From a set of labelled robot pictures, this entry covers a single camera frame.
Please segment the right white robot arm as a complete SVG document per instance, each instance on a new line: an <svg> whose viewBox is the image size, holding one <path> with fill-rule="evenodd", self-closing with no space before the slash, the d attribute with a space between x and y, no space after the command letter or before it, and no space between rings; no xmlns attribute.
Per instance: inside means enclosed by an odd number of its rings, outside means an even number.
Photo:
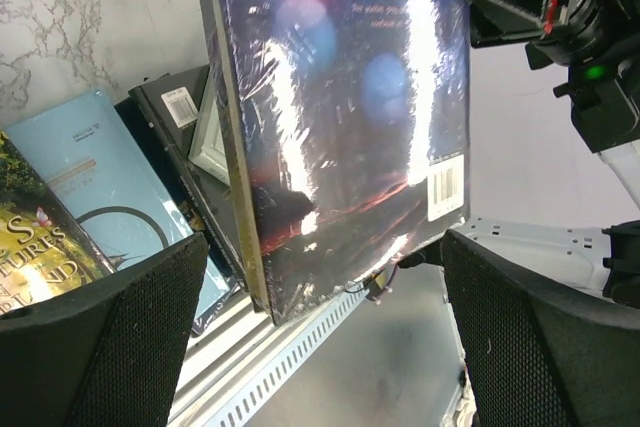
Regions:
<svg viewBox="0 0 640 427"><path fill-rule="evenodd" d="M522 43L531 69L568 70L555 97L589 148L639 198L639 0L467 0L471 44Z"/></svg>

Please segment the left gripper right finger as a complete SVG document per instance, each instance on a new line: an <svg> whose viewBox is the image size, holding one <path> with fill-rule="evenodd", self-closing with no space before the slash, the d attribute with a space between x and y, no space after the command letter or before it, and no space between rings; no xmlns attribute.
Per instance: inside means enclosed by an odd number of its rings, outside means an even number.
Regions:
<svg viewBox="0 0 640 427"><path fill-rule="evenodd" d="M636 426L639 312L449 230L444 280L483 426Z"/></svg>

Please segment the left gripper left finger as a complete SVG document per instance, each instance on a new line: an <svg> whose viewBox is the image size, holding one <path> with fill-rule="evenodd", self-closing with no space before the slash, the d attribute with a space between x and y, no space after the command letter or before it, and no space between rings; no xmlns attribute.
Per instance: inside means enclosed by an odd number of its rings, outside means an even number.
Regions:
<svg viewBox="0 0 640 427"><path fill-rule="evenodd" d="M2 316L2 425L166 425L207 256L194 234Z"/></svg>

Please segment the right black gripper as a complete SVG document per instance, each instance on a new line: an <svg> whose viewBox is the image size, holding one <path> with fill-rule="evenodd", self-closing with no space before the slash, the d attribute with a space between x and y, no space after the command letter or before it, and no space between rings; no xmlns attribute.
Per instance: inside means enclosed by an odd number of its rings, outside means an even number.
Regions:
<svg viewBox="0 0 640 427"><path fill-rule="evenodd" d="M529 67L566 67L555 92L612 80L639 63L639 0L467 0L474 47L526 45Z"/></svg>

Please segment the green forest cover book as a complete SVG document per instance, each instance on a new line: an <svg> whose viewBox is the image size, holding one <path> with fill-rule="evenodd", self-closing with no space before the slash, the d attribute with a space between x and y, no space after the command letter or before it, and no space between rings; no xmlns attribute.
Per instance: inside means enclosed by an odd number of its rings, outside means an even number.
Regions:
<svg viewBox="0 0 640 427"><path fill-rule="evenodd" d="M1 314L115 272L47 183L1 135Z"/></svg>

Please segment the dark purple galaxy book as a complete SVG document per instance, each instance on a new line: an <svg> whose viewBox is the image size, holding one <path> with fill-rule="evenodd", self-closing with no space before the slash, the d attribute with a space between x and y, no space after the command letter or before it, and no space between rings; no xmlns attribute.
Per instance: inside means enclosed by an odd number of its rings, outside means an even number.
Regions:
<svg viewBox="0 0 640 427"><path fill-rule="evenodd" d="M464 0L200 0L252 301L296 321L462 225Z"/></svg>

